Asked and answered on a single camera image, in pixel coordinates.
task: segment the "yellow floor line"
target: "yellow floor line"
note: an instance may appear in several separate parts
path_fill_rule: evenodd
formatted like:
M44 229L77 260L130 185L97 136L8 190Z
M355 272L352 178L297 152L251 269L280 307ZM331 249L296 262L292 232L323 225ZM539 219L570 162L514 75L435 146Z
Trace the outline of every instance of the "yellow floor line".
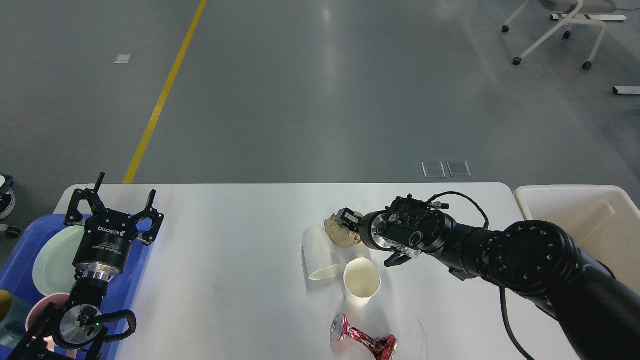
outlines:
M166 98L169 97L169 93L171 92L171 87L173 86L173 82L175 81L175 77L178 75L178 71L180 71L180 66L182 65L182 61L184 59L184 55L187 53L187 49L189 48L189 44L191 43L191 38L193 37L193 33L196 31L198 27L198 22L200 22L200 16L204 11L204 7L207 5L207 0L201 0L200 6L198 6L198 11L196 15L193 17L191 21L191 26L189 27L189 31L187 32L187 36L184 37L184 41L182 42L182 47L180 48L180 52L178 53L178 57L176 57L175 62L173 63L173 67L171 68L171 72L169 73L169 77L164 84L164 88L162 93L160 94L160 98L158 98L158 102L156 104L156 108L154 109L153 114L151 114L151 119L149 119L149 123L147 124L147 129L145 133L142 135L142 139L140 140L140 144L138 145L138 149L136 149L136 154L133 156L131 160L131 164L129 164L129 169L127 170L127 174L122 181L123 184L131 184L133 183L133 179L136 177L136 173L138 172L138 167L140 166L140 162L142 161L142 157L145 155L145 151L147 151L147 145L151 140L151 135L154 133L154 129L156 128L156 124L158 119L160 118L160 114L162 113L162 109L164 108L164 104L166 103Z

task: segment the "white chair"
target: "white chair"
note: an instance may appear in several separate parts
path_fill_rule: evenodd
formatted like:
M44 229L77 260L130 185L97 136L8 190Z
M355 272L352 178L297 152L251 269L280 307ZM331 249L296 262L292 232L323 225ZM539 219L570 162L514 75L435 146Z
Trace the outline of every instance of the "white chair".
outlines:
M504 22L502 27L502 32L506 33L509 31L509 24L515 19L522 11L532 2L533 0L527 0L512 16L510 16L507 21ZM530 46L527 50L525 50L522 55L513 59L513 65L519 65L522 60L531 54L532 51L535 50L540 44L542 44L546 39L548 39L553 33L555 33L559 28L569 25L569 24L581 24L581 25L597 25L600 26L600 34L596 40L596 44L593 46L593 50L591 51L591 55L589 55L589 59L582 64L582 68L584 70L589 70L591 68L591 62L593 58L596 56L596 52L600 47L600 43L602 42L602 38L604 37L604 33L607 30L607 24L604 21L593 20L589 18L589 15L594 14L608 14L615 12L617 7L613 0L538 0L540 5L549 10L552 13L558 14L560 21L549 30L546 34L544 34L541 38L538 39L532 46ZM584 19L577 19L577 15L583 15ZM564 32L563 38L568 39L571 37L571 32L566 30Z

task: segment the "blue tray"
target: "blue tray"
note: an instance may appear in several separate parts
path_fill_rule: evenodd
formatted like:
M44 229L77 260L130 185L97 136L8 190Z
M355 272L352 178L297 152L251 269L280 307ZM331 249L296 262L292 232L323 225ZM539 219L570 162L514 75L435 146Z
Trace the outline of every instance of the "blue tray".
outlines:
M4 264L0 272L0 289L9 291L33 306L44 298L44 295L42 295L33 284L33 263L42 247L44 247L55 234L66 227L63 223L64 219L64 215L47 215L39 218L27 227L22 238L18 241L18 244L11 253L9 260ZM151 221L146 219L138 224L138 231L147 231L150 229L150 226ZM149 247L144 246L139 241L133 243L125 272L114 277L109 284L107 296L102 301L102 306L100 307L103 313L112 313L114 311L131 308L142 271L144 271L147 258L149 257L149 250ZM111 324L109 326L109 334L121 333L125 328L126 321L124 320L118 322L117 326ZM118 342L105 343L100 351L102 358L105 360L114 359L117 349ZM12 348L0 345L0 359L6 359L12 350ZM84 359L84 352L78 352L77 358Z

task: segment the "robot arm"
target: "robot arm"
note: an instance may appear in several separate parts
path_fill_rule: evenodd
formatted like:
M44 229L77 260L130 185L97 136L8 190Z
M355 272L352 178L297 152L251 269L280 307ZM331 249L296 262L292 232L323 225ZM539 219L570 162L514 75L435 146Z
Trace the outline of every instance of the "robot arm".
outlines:
M98 191L104 179L100 173L93 189L76 189L71 197L65 225L81 225L84 236L76 252L73 265L76 268L76 283L60 325L54 331L56 344L67 349L78 349L98 338L105 323L115 323L126 319L128 328L122 334L101 336L102 341L120 341L136 330L136 317L130 310L102 314L100 306L107 295L109 281L124 272L133 241L151 245L164 220L163 214L153 208L156 191L149 194L145 209L130 215L105 207ZM78 205L86 200L92 216L84 219ZM136 224L149 218L151 228L139 234Z
M393 252L387 267L426 253L460 280L481 277L531 300L582 359L640 358L640 297L566 232L537 220L490 231L458 224L446 208L409 195L362 218L348 208L335 218L369 248Z

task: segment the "white plastic bin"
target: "white plastic bin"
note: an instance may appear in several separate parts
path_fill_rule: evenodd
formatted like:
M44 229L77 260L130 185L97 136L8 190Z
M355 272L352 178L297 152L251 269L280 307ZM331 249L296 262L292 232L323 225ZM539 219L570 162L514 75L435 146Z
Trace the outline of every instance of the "white plastic bin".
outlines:
M552 222L618 280L640 294L640 211L617 186L521 186L514 192L526 220Z

